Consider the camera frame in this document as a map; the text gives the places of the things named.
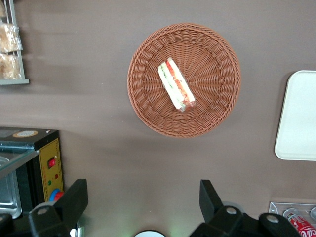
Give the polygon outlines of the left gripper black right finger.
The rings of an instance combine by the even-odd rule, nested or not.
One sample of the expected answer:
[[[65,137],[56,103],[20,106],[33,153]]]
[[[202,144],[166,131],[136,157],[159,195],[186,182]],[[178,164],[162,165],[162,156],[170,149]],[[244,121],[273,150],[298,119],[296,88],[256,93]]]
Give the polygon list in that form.
[[[263,213],[256,220],[237,207],[224,205],[209,180],[201,180],[199,206],[204,218],[192,237],[299,237],[284,217]]]

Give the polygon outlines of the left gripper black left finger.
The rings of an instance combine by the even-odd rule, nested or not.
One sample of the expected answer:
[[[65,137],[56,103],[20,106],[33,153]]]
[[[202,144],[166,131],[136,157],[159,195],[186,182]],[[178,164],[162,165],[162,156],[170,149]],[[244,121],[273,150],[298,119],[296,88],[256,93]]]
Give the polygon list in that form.
[[[36,206],[27,216],[0,215],[2,237],[69,237],[88,205],[87,180],[77,179],[53,202]]]

